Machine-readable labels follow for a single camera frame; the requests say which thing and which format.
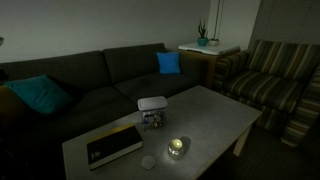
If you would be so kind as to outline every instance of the blue pillow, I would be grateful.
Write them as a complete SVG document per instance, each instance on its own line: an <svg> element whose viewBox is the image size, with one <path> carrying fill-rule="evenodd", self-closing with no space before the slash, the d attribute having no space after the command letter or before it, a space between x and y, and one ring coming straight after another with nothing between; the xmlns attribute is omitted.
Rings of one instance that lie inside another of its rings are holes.
<svg viewBox="0 0 320 180"><path fill-rule="evenodd" d="M6 82L5 85L30 108L44 115L60 111L73 101L47 75Z"/></svg>
<svg viewBox="0 0 320 180"><path fill-rule="evenodd" d="M179 52L160 53L157 52L161 74L179 74Z"/></svg>

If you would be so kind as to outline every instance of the white coffee table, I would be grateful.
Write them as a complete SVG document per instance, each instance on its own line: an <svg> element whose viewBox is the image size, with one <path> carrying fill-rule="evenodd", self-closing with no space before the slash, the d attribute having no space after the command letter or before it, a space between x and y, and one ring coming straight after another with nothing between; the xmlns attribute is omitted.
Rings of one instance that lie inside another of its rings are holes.
<svg viewBox="0 0 320 180"><path fill-rule="evenodd" d="M143 131L141 114L135 112L62 144L66 178L102 179L196 179L236 140L239 155L252 123L261 115L249 106L196 86L168 99L167 124ZM143 147L90 171L86 141L128 122L136 123ZM182 138L188 145L180 160L167 153L169 142ZM141 167L146 155L156 159L151 170Z"/></svg>

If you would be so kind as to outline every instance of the side table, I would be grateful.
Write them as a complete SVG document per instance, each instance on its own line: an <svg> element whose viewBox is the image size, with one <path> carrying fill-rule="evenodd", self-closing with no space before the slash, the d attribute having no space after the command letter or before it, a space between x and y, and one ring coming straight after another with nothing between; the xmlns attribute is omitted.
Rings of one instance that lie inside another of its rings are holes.
<svg viewBox="0 0 320 180"><path fill-rule="evenodd" d="M226 57L228 55L237 53L240 51L240 46L220 44L217 46L204 46L200 47L197 43L181 45L178 47L180 56L189 56L199 60L207 61L208 67L206 72L205 86L212 89L213 86L213 75L215 64L218 59Z"/></svg>

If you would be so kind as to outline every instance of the book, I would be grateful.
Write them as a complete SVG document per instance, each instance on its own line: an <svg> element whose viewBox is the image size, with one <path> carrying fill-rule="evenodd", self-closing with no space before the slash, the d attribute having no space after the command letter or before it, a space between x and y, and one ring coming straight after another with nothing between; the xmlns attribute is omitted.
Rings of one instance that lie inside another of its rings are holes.
<svg viewBox="0 0 320 180"><path fill-rule="evenodd" d="M133 124L117 127L87 143L90 170L115 160L143 146L142 138Z"/></svg>

